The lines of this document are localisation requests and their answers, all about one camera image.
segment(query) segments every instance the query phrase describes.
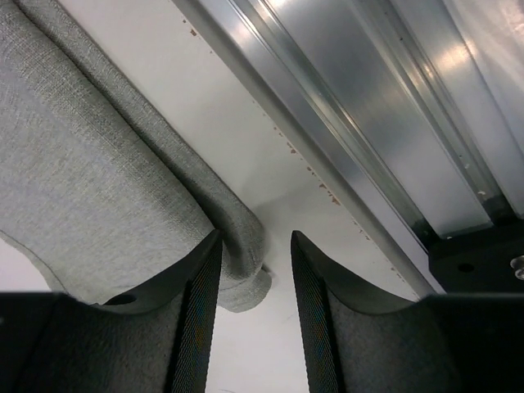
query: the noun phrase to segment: screw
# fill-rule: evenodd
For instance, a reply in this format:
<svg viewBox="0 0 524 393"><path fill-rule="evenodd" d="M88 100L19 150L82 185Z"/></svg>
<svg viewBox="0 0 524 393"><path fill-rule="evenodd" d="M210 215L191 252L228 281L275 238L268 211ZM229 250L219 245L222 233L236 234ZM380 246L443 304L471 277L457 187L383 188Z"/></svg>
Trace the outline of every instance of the screw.
<svg viewBox="0 0 524 393"><path fill-rule="evenodd" d="M515 277L524 281L524 255L518 256L509 265L515 269Z"/></svg>

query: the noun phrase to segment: metal screw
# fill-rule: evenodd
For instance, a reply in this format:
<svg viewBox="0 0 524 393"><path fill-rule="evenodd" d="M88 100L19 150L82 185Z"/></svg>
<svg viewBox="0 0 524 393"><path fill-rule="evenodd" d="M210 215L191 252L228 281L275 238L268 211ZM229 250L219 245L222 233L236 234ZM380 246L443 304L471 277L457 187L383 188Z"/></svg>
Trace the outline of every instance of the metal screw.
<svg viewBox="0 0 524 393"><path fill-rule="evenodd" d="M524 255L518 256L509 265L515 269L515 277L524 281Z"/></svg>

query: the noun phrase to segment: gray fabric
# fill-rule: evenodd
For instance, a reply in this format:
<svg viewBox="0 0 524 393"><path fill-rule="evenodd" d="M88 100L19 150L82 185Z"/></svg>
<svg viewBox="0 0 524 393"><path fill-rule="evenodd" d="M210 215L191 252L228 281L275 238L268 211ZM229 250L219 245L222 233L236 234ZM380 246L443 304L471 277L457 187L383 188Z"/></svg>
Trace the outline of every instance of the gray fabric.
<svg viewBox="0 0 524 393"><path fill-rule="evenodd" d="M54 0L15 2L24 13L0 0L2 237L53 289L103 303L215 226L219 304L257 305L271 280L256 217Z"/></svg>
<svg viewBox="0 0 524 393"><path fill-rule="evenodd" d="M347 391L451 393L459 373L429 309L356 313L328 292Z"/></svg>

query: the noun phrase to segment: folded cloth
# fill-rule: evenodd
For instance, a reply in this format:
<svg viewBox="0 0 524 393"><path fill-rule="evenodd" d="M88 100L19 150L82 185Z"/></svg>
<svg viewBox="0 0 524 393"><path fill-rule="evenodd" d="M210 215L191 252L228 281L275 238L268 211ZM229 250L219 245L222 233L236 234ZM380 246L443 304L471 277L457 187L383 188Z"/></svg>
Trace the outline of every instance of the folded cloth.
<svg viewBox="0 0 524 393"><path fill-rule="evenodd" d="M257 218L55 0L0 0L0 236L88 303L223 231L219 304L271 286Z"/></svg>

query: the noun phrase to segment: black object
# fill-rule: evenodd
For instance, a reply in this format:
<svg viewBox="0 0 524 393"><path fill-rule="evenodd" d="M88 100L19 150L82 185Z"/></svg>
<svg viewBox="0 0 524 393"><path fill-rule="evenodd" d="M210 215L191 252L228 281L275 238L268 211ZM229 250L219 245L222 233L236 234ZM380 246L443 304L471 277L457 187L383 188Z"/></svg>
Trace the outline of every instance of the black object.
<svg viewBox="0 0 524 393"><path fill-rule="evenodd" d="M204 392L221 260L213 231L106 305L1 294L0 391Z"/></svg>
<svg viewBox="0 0 524 393"><path fill-rule="evenodd" d="M309 391L524 391L524 296L413 304L329 259L302 233L291 257Z"/></svg>
<svg viewBox="0 0 524 393"><path fill-rule="evenodd" d="M437 242L429 249L429 267L447 292L524 292L511 266L522 255L521 221Z"/></svg>

